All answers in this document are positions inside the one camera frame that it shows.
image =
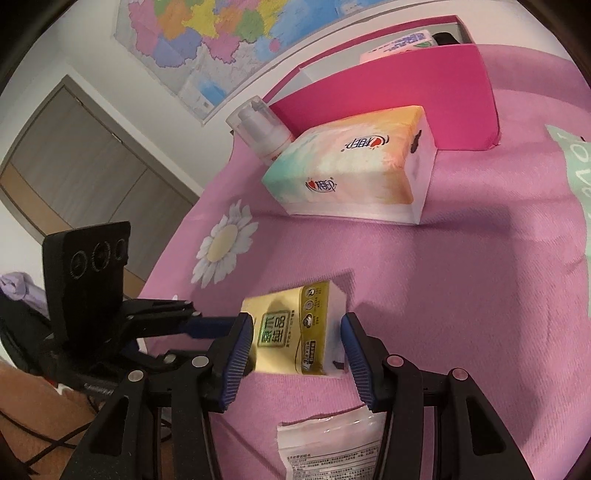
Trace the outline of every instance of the screw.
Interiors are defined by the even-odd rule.
[[[203,355],[196,356],[191,361],[191,364],[196,368],[203,368],[209,363],[209,358]]]
[[[144,377],[144,372],[141,370],[134,370],[132,371],[127,378],[130,382],[139,382]]]
[[[401,367],[404,365],[404,358],[398,355],[390,355],[386,361],[391,367]]]
[[[453,378],[455,378],[456,380],[468,380],[468,372],[466,372],[463,368],[454,368],[452,371],[452,375]]]

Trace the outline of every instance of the tissue box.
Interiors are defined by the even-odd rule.
[[[421,30],[404,37],[396,38],[379,47],[363,53],[359,59],[360,63],[380,59],[393,55],[395,53],[402,53],[403,51],[416,50],[418,48],[429,48],[437,46],[437,42],[429,33],[429,30]]]
[[[419,223],[437,148],[420,106],[314,127],[262,179],[291,215]]]
[[[339,377],[345,368],[340,320],[346,295],[331,281],[244,300],[254,321],[255,371]]]

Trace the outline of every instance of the white tissue pack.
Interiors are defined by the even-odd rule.
[[[310,128],[262,179],[291,215],[420,222],[437,147],[423,107]]]
[[[410,35],[405,35],[400,38],[391,40],[379,47],[370,50],[367,53],[361,55],[359,62],[365,63],[366,61],[372,61],[393,55],[396,53],[402,53],[408,50],[418,50],[421,48],[429,48],[437,46],[437,42],[429,33],[429,30],[421,30]]]

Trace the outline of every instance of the plastic bag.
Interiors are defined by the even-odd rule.
[[[367,407],[277,427],[287,480],[371,480],[385,413]]]

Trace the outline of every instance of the bed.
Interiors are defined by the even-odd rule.
[[[245,297],[332,279],[390,352],[421,369],[466,368],[535,478],[561,480],[591,436],[591,323],[586,220],[547,125],[591,138],[591,90],[567,60],[479,49],[501,140],[438,153],[420,226],[289,217],[260,182],[264,166],[235,138],[142,296],[234,315]],[[230,224],[235,240],[219,239]],[[151,353],[193,342],[147,340]],[[278,424],[360,404],[350,375],[252,374],[212,421],[222,473],[283,478]]]

